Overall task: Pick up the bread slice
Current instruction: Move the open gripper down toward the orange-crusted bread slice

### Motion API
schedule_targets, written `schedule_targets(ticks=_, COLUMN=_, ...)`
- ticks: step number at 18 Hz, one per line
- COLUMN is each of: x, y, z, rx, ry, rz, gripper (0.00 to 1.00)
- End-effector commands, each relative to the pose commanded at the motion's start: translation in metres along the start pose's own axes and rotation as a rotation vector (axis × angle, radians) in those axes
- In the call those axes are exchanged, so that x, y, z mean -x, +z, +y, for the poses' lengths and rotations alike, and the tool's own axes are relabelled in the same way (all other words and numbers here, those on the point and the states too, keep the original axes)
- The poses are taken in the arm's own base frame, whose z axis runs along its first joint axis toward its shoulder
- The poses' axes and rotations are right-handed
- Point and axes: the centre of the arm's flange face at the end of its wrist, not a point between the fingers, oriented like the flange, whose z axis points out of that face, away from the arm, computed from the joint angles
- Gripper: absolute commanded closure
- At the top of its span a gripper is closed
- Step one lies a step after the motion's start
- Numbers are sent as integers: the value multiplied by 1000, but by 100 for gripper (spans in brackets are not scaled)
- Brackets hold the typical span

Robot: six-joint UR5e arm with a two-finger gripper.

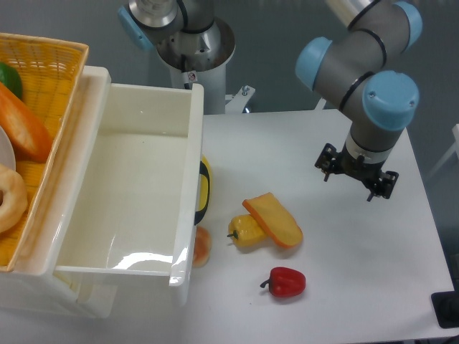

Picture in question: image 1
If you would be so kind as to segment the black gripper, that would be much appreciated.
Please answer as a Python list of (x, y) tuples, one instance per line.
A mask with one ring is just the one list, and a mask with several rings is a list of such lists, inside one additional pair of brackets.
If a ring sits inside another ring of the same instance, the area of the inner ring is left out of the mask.
[(328, 181), (331, 174), (344, 174), (361, 181), (369, 190), (366, 199), (368, 202), (374, 197), (389, 199), (399, 178), (395, 171), (383, 171), (383, 165), (383, 162), (367, 163), (362, 154), (353, 157), (346, 145), (338, 152), (330, 143), (325, 144), (315, 162), (315, 167), (324, 173), (324, 182)]

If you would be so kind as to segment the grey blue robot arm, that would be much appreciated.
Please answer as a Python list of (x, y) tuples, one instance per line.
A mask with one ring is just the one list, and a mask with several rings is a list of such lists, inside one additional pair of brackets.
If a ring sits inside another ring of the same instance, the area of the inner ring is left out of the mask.
[(341, 150), (330, 143), (315, 166), (325, 176), (344, 174), (362, 182), (369, 198), (389, 199), (399, 175), (383, 166), (412, 122), (420, 92), (387, 63), (422, 33), (422, 17), (407, 1), (327, 1), (348, 30), (340, 42), (311, 40), (299, 54), (297, 78), (351, 121)]

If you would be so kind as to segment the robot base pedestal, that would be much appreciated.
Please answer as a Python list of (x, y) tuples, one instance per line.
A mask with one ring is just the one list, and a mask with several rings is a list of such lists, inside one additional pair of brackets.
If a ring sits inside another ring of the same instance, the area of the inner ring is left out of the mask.
[(137, 47), (157, 52), (173, 88), (190, 90), (199, 84), (204, 114), (225, 112), (235, 36), (215, 15), (213, 1), (129, 1), (119, 8), (118, 19)]

